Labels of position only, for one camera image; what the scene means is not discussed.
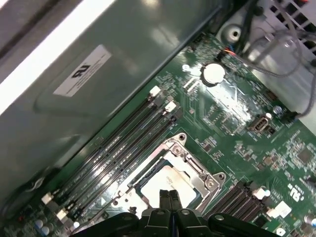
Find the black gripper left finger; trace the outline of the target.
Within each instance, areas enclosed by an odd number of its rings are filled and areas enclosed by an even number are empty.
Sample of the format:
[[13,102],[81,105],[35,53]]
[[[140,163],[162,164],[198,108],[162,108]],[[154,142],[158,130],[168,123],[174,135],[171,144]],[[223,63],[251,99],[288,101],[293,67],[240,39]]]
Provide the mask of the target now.
[[81,230],[73,237],[167,237],[170,234],[173,191],[160,190],[159,207],[146,209],[141,218],[124,212]]

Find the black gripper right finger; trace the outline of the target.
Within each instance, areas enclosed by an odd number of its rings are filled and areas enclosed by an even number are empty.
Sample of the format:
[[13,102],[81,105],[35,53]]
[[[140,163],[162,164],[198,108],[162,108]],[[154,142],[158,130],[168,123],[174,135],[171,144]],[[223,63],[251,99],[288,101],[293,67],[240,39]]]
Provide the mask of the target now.
[[170,192],[175,225],[181,237],[270,237],[271,233],[224,213],[215,213],[207,220],[194,210],[181,205],[176,190]]

